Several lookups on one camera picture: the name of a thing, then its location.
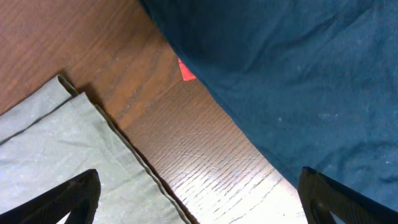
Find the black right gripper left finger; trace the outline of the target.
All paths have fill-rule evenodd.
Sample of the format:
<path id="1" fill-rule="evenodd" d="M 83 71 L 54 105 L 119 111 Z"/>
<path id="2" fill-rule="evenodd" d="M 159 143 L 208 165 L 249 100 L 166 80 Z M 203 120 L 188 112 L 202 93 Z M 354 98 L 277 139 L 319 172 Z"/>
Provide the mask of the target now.
<path id="1" fill-rule="evenodd" d="M 1 214 L 1 223 L 92 224 L 101 194 L 97 170 L 88 169 L 38 197 Z"/>

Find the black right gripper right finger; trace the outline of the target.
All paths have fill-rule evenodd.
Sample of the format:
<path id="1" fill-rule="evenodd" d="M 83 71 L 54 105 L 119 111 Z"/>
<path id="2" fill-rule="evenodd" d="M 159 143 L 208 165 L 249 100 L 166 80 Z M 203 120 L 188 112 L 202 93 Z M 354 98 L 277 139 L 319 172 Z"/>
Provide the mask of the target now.
<path id="1" fill-rule="evenodd" d="M 397 223 L 397 212 L 377 203 L 311 167 L 303 167 L 298 195 L 310 224 Z"/>

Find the khaki green shorts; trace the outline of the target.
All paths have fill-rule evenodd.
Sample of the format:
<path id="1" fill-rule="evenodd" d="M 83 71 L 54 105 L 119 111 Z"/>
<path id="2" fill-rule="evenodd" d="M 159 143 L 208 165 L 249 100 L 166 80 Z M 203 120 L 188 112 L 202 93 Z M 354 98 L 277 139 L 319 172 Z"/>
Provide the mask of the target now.
<path id="1" fill-rule="evenodd" d="M 88 169 L 101 183 L 95 223 L 188 223 L 104 111 L 63 76 L 1 116 L 2 212 Z"/>

